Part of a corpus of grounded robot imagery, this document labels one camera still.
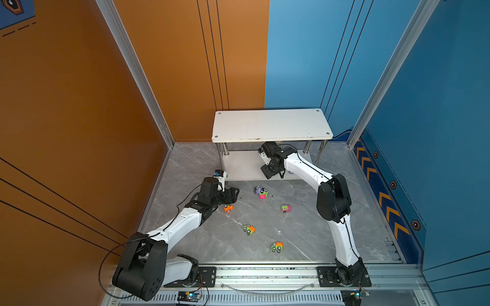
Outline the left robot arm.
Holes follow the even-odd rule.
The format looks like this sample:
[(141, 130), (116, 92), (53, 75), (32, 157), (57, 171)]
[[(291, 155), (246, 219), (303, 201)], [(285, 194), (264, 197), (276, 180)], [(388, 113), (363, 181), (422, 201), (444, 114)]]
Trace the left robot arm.
[(129, 238), (112, 276), (112, 285), (149, 301), (162, 286), (177, 282), (190, 287), (199, 282), (197, 259), (185, 254), (169, 258), (168, 254), (219, 206), (235, 204), (239, 194), (240, 189), (226, 186), (226, 173), (206, 177), (177, 205), (177, 214), (169, 222)]

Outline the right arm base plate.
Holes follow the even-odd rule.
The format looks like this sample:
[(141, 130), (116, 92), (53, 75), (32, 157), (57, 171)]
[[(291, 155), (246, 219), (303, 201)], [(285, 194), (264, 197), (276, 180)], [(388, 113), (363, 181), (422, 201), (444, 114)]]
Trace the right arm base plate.
[(372, 287), (370, 275), (364, 265), (345, 268), (319, 266), (316, 268), (321, 287)]

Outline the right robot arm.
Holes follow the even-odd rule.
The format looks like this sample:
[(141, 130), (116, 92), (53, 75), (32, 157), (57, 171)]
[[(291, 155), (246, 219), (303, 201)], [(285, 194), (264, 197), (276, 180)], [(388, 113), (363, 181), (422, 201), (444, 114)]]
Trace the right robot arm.
[(265, 178), (291, 172), (317, 192), (316, 209), (329, 224), (333, 235), (337, 281), (343, 286), (372, 286), (352, 234), (352, 199), (346, 178), (321, 170), (304, 159), (294, 147), (265, 142), (258, 152), (265, 163), (261, 166)]

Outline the small purple figure toy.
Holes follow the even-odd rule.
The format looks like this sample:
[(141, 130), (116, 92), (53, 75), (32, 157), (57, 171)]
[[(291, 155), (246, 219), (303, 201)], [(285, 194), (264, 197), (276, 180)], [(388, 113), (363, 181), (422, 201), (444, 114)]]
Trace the small purple figure toy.
[(262, 186), (256, 186), (254, 189), (254, 193), (258, 196), (263, 195), (267, 190)]

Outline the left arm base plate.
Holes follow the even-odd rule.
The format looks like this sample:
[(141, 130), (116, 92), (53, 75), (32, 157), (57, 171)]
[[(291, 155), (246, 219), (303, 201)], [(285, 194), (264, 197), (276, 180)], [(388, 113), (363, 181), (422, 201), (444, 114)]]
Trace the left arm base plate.
[(214, 288), (216, 284), (217, 268), (215, 266), (199, 266), (195, 280), (177, 280), (165, 285), (166, 288), (197, 288), (202, 283), (207, 288)]

